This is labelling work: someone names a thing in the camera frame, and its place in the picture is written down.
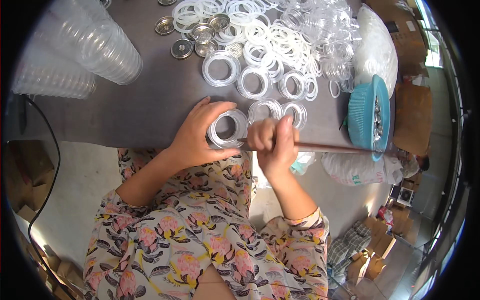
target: fan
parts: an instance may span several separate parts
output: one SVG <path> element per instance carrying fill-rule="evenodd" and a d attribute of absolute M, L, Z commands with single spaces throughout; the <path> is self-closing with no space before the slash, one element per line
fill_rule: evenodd
<path fill-rule="evenodd" d="M 351 279 L 338 287 L 331 297 L 335 300 L 387 300 L 377 285 L 368 278 Z"/>

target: concrete floor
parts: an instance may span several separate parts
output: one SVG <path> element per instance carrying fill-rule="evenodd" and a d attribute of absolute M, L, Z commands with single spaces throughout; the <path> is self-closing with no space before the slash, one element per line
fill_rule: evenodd
<path fill-rule="evenodd" d="M 57 154 L 46 143 L 53 164 Z M 43 239 L 63 259 L 83 266 L 86 247 L 100 199 L 120 185 L 117 149 L 95 144 L 61 142 L 61 166 L 52 195 L 35 223 L 36 239 Z M 320 161 L 309 166 L 299 182 L 320 206 L 330 221 L 332 239 L 345 232 L 369 212 L 376 214 L 390 191 L 388 184 L 349 187 L 333 181 Z M 262 176 L 253 164 L 253 175 Z M 257 190 L 250 209 L 252 223 L 260 229 L 269 219 L 282 215 L 271 188 Z"/>

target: wall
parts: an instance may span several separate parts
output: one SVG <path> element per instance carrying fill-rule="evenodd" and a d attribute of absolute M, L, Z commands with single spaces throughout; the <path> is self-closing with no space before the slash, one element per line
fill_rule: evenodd
<path fill-rule="evenodd" d="M 452 119 L 450 96 L 443 69 L 428 67 L 425 83 L 432 91 L 432 133 L 430 134 L 430 168 L 423 173 L 422 182 L 415 194 L 412 209 L 433 219 L 448 173 L 452 144 Z"/>

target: woman's right hand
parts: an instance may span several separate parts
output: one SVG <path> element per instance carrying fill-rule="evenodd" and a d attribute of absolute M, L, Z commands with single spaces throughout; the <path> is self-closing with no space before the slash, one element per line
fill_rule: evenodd
<path fill-rule="evenodd" d="M 297 159 L 299 131 L 292 126 L 293 117 L 281 120 L 265 119 L 248 128 L 248 146 L 257 151 L 258 164 L 270 183 L 290 173 L 289 168 Z"/>

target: checkered cloth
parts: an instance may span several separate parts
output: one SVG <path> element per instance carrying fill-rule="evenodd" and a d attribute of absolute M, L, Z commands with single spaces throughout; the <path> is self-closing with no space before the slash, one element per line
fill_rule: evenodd
<path fill-rule="evenodd" d="M 372 231 L 357 221 L 342 238 L 335 239 L 327 250 L 327 262 L 333 268 L 343 260 L 365 249 L 372 240 Z"/>

